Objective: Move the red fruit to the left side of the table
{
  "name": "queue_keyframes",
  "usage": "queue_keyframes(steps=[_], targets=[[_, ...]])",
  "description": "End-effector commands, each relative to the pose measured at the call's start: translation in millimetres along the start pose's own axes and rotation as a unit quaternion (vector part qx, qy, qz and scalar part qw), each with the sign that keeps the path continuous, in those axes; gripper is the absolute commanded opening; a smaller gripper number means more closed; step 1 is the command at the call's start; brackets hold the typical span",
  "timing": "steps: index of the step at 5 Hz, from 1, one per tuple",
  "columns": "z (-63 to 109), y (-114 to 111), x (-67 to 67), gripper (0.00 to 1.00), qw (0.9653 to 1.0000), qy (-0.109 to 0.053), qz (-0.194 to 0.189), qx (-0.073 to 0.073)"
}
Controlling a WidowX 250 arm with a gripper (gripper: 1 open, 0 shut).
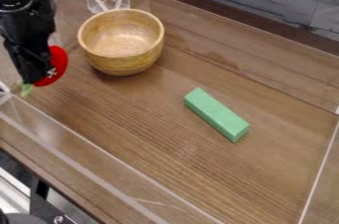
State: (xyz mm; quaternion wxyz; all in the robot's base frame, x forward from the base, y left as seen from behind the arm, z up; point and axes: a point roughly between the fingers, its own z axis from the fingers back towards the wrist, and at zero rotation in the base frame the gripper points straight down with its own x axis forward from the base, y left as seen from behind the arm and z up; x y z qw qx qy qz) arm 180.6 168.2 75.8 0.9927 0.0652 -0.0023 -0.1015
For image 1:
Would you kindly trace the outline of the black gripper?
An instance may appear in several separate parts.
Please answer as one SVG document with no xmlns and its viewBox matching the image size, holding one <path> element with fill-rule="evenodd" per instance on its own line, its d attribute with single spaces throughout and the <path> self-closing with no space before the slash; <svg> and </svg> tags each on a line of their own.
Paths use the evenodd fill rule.
<svg viewBox="0 0 339 224">
<path fill-rule="evenodd" d="M 0 35 L 25 84 L 52 84 L 57 69 L 52 64 L 48 39 L 56 30 L 53 0 L 0 3 Z"/>
</svg>

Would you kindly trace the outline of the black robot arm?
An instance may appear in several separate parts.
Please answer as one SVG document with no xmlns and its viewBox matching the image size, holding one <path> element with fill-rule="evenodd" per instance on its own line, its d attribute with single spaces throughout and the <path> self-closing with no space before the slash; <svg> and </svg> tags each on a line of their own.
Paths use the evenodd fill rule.
<svg viewBox="0 0 339 224">
<path fill-rule="evenodd" d="M 49 37 L 56 30 L 53 0 L 0 0 L 0 36 L 22 81 L 50 77 Z"/>
</svg>

